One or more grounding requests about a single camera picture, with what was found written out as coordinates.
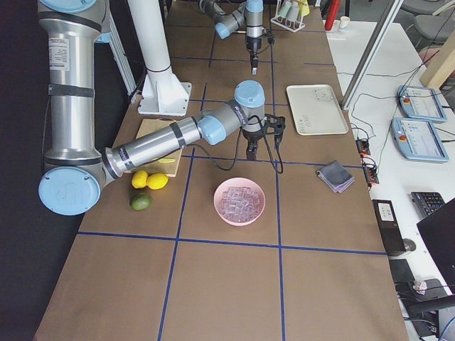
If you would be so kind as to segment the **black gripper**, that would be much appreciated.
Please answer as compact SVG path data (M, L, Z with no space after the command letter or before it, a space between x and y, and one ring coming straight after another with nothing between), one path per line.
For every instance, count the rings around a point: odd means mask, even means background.
M262 37L246 36L245 42L247 51L250 54L251 73L252 75L255 75L257 74L257 68L259 63L258 54L262 47Z
M247 131L246 129L242 130L242 135L246 138L248 146L246 149L247 159L257 158L257 143L264 138L262 130L258 131Z

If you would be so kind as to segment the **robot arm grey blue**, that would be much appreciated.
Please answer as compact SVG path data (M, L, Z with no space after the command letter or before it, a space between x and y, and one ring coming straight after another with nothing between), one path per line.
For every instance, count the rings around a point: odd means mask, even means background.
M215 31L221 39L226 39L237 29L245 27L245 44L250 54L251 72L256 75L262 37L265 34L262 25L263 1L244 1L231 13L223 11L216 1L199 1L198 5L204 14L212 18Z
M177 117L158 131L116 148L95 148L94 45L109 33L108 1L39 1L40 25L48 33L52 146L43 157L41 202L60 215L79 215L102 189L127 171L204 139L215 145L232 132L258 130L264 122L264 90L241 82L234 97L215 110L187 117L191 85L173 73L157 1L130 1L146 66L142 105L146 114Z

